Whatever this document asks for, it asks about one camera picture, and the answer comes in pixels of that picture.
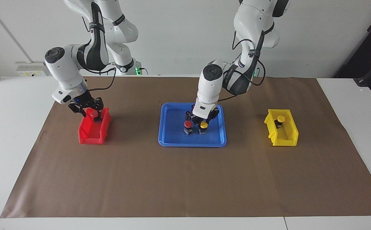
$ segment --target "blue plastic tray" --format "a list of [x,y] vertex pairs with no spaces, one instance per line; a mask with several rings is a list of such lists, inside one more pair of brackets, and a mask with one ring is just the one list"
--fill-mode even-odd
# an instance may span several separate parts
[[194,103],[165,103],[161,107],[159,143],[166,147],[223,147],[227,143],[224,111],[217,105],[219,114],[210,121],[206,134],[200,135],[193,125],[190,135],[184,133],[186,111]]

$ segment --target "yellow bin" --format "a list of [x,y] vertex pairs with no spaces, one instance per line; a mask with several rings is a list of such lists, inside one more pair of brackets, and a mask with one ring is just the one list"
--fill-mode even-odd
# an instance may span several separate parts
[[[276,121],[279,121],[279,128],[276,128]],[[273,146],[296,146],[299,133],[289,109],[268,109],[264,123]]]

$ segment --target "white table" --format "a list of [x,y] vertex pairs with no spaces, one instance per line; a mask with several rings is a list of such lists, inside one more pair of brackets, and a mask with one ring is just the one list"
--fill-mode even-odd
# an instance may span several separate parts
[[[318,81],[371,172],[371,91],[353,80]],[[0,78],[0,213],[51,109],[56,87],[52,77]],[[371,229],[371,217],[0,219],[0,229],[6,230],[287,228],[364,230]]]

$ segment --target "yellow round cap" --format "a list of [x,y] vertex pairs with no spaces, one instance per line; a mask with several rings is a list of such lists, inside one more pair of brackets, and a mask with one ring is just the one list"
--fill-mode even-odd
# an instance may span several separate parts
[[208,126],[209,126],[209,124],[207,124],[207,122],[201,122],[201,124],[200,124],[201,128],[207,128]]
[[277,120],[278,120],[278,122],[285,122],[285,117],[284,116],[278,116],[277,118],[276,118]]

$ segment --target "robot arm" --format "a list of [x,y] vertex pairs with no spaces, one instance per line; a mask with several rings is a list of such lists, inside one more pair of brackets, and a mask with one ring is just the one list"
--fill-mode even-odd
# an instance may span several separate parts
[[[59,82],[59,87],[52,97],[61,104],[69,102],[69,108],[73,112],[86,116],[84,108],[90,107],[99,112],[103,109],[103,102],[101,98],[92,98],[79,70],[103,70],[108,65],[109,49],[121,73],[136,74],[135,69],[140,63],[131,57],[128,47],[121,43],[136,41],[138,31],[124,17],[118,1],[64,0],[64,2],[72,11],[89,21],[91,39],[83,45],[72,44],[50,49],[45,55],[45,63]],[[103,18],[108,19],[110,23],[105,24]]]
[[240,0],[234,28],[235,36],[240,40],[238,44],[242,45],[241,57],[238,65],[214,60],[203,69],[193,109],[195,124],[212,119],[212,113],[217,112],[221,88],[235,96],[249,90],[261,49],[273,48],[279,42],[278,32],[273,29],[273,18],[282,16],[288,3],[289,0]]

